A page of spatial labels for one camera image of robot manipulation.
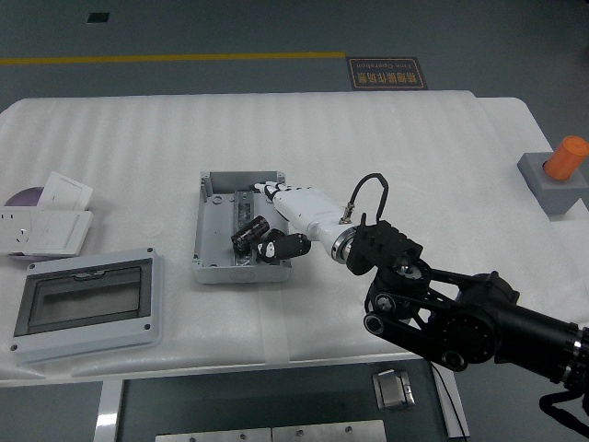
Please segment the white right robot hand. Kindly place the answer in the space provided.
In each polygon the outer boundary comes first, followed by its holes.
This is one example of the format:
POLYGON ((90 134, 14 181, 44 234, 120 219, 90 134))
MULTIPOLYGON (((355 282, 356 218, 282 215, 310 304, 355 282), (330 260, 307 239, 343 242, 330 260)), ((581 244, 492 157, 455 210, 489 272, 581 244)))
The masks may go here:
POLYGON ((333 261, 346 263, 345 250, 352 244, 355 225, 345 220, 342 207, 315 188, 292 187, 275 181, 256 183, 253 187, 298 232, 312 242, 319 242, 333 261))

